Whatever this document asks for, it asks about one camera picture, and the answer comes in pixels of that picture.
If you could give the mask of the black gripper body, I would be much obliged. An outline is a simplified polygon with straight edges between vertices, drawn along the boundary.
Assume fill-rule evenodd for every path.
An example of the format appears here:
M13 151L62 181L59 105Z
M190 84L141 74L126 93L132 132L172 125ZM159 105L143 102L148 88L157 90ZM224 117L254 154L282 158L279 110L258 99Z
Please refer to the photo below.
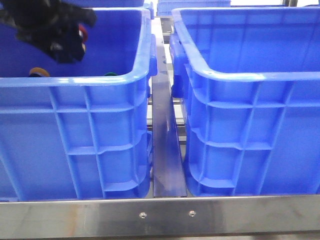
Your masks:
M0 23L15 29L17 40L60 64L80 62L85 50L79 24L93 27L95 11L62 0L2 0Z

